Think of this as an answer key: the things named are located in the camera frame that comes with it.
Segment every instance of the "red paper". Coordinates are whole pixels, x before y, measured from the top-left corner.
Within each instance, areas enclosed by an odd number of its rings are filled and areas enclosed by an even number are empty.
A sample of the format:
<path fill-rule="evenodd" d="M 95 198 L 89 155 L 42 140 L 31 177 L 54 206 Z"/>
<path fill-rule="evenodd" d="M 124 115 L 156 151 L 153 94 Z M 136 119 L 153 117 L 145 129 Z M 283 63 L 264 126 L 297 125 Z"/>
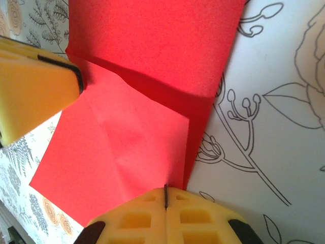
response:
<path fill-rule="evenodd" d="M 82 225 L 166 182 L 185 188 L 244 2 L 70 0 L 67 53 L 88 86 L 31 186 Z"/>

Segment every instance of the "folded red paper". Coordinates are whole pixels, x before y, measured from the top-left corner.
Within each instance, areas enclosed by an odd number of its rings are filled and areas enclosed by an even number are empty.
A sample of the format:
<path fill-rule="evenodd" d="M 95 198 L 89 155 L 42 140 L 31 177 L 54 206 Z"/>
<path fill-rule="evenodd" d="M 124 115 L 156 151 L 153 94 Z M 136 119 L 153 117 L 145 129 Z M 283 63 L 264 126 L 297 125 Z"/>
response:
<path fill-rule="evenodd" d="M 245 0 L 69 1 L 87 88 L 31 186 L 86 225 L 164 183 L 186 188 Z"/>

